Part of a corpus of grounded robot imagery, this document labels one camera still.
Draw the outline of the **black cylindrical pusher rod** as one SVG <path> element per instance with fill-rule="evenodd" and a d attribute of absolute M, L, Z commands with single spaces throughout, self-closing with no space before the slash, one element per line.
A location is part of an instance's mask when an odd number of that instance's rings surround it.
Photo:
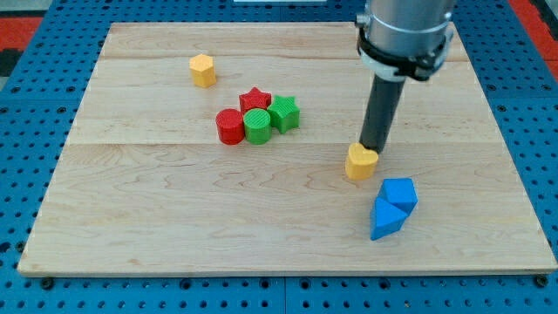
<path fill-rule="evenodd" d="M 359 138 L 366 149 L 383 152 L 404 85 L 374 76 Z"/>

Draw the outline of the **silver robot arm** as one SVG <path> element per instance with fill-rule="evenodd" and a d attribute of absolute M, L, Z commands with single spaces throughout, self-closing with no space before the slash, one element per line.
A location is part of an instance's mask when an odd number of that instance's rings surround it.
<path fill-rule="evenodd" d="M 455 0 L 370 0 L 358 14 L 357 52 L 373 79 L 359 142 L 386 144 L 405 81 L 425 82 L 446 61 Z"/>

